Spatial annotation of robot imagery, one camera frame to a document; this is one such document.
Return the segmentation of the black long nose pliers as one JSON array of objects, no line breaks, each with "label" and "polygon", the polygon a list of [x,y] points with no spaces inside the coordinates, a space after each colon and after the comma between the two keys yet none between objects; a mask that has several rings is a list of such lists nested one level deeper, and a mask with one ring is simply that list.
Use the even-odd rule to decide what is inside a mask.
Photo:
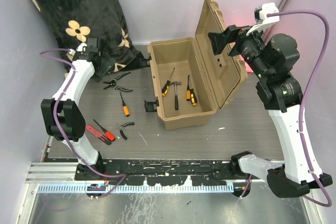
[{"label": "black long nose pliers", "polygon": [[112,89],[118,90],[120,92],[126,92],[126,93],[132,92],[133,91],[132,89],[123,88],[123,87],[117,85],[117,81],[119,81],[123,77],[129,75],[130,73],[131,72],[129,72],[129,71],[124,72],[124,73],[120,74],[119,76],[113,78],[110,82],[103,82],[104,84],[107,85],[103,89],[106,90],[106,89],[112,88]]}]

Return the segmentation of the orange handle screwdriver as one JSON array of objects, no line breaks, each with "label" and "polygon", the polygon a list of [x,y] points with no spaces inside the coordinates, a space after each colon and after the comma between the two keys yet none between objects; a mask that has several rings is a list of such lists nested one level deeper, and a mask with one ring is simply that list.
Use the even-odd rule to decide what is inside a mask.
[{"label": "orange handle screwdriver", "polygon": [[191,100],[190,75],[187,76],[186,100],[187,101]]},{"label": "orange handle screwdriver", "polygon": [[130,112],[129,112],[129,109],[123,99],[123,96],[122,96],[122,93],[120,92],[120,97],[121,97],[121,101],[122,101],[122,106],[123,106],[123,112],[124,112],[124,115],[126,117],[129,117],[130,116]]}]

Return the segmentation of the tan plastic tool case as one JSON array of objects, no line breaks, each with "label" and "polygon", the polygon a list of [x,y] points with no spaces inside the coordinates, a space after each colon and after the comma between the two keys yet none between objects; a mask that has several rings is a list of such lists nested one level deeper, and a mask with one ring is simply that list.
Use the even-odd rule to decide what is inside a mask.
[{"label": "tan plastic tool case", "polygon": [[[215,0],[204,0],[194,37],[151,42],[148,45],[156,111],[167,130],[207,123],[217,110],[226,108],[248,78],[239,56],[228,56],[228,48],[214,55],[208,33],[221,33],[226,26]],[[173,68],[171,82],[177,87],[179,110],[174,106],[174,85],[166,96],[162,88]],[[197,106],[186,100],[187,76],[197,98]]]}]

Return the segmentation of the small steel claw hammer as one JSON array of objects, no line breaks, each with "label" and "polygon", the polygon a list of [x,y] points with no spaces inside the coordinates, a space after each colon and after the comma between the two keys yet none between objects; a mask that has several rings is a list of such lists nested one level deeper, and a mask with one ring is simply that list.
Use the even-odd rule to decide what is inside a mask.
[{"label": "small steel claw hammer", "polygon": [[174,106],[175,110],[179,110],[179,100],[178,100],[178,94],[177,94],[177,87],[180,86],[182,83],[180,81],[174,81],[169,84],[169,86],[174,85]]}]

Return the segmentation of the short yellow black screwdriver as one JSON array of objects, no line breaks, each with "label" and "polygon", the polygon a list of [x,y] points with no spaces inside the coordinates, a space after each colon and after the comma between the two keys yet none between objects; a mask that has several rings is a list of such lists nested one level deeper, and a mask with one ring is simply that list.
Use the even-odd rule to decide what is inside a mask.
[{"label": "short yellow black screwdriver", "polygon": [[194,89],[192,88],[192,85],[191,85],[191,80],[190,80],[190,91],[191,91],[191,104],[192,106],[197,106],[197,98],[196,98],[196,95],[194,93]]}]

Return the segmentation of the long yellow black screwdriver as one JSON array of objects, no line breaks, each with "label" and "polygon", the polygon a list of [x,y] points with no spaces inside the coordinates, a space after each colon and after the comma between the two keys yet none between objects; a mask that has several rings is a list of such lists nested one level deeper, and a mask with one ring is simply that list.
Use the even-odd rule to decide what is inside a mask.
[{"label": "long yellow black screwdriver", "polygon": [[175,71],[175,68],[173,68],[173,70],[172,70],[172,72],[171,72],[169,78],[167,79],[165,85],[164,85],[163,88],[162,88],[162,91],[161,91],[161,92],[162,92],[162,96],[163,96],[163,97],[166,96],[167,93],[168,93],[169,86],[170,86],[171,79],[172,79],[172,76],[173,76],[174,71]]}]

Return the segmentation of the red black screwdriver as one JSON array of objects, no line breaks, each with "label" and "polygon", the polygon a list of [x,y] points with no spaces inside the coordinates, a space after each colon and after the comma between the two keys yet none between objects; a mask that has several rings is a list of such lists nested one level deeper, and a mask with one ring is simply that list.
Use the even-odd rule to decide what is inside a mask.
[{"label": "red black screwdriver", "polygon": [[115,136],[109,132],[108,130],[106,130],[104,127],[102,127],[96,120],[93,120],[101,129],[102,131],[104,132],[104,134],[106,135],[106,137],[110,140],[110,141],[115,141]]}]

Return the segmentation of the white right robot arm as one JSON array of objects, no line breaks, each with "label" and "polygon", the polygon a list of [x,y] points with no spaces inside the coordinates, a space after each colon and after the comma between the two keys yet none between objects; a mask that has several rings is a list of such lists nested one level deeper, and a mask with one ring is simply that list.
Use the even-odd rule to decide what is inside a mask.
[{"label": "white right robot arm", "polygon": [[304,117],[299,115],[303,92],[290,73],[300,57],[296,40],[276,34],[265,43],[261,32],[249,30],[249,26],[231,25],[221,33],[208,33],[208,37],[215,55],[232,43],[228,55],[241,55],[257,76],[257,94],[276,127],[284,163],[242,152],[231,157],[232,176],[241,179],[251,174],[263,179],[279,198],[297,198],[320,185],[332,185],[331,175],[324,173],[314,159],[309,138],[305,143],[301,140],[307,130]]}]

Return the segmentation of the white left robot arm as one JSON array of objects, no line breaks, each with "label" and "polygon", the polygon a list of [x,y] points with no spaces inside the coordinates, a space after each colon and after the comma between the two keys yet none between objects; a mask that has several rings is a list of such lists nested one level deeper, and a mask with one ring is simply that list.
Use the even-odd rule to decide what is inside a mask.
[{"label": "white left robot arm", "polygon": [[78,108],[81,95],[97,70],[103,67],[106,42],[89,37],[77,50],[55,48],[42,51],[45,58],[68,64],[70,71],[59,90],[51,99],[43,99],[41,111],[46,132],[64,143],[75,154],[78,162],[87,166],[86,173],[93,180],[101,179],[105,167],[98,163],[99,152],[90,144],[85,131],[86,122]]}]

